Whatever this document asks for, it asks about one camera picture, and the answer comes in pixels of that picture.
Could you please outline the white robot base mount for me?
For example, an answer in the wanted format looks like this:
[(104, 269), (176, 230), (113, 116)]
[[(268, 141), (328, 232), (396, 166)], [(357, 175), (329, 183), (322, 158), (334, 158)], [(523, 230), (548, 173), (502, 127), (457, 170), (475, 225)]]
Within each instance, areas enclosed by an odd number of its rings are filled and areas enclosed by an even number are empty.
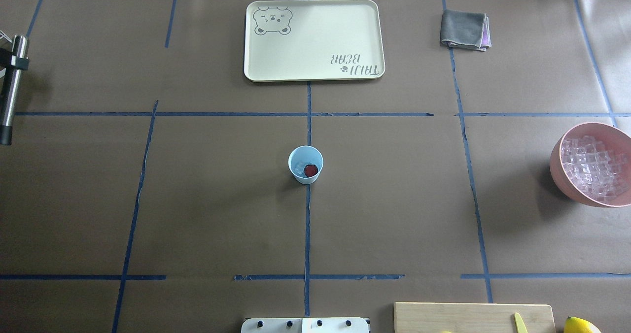
[(242, 333), (370, 333), (369, 319), (363, 317), (250, 318)]

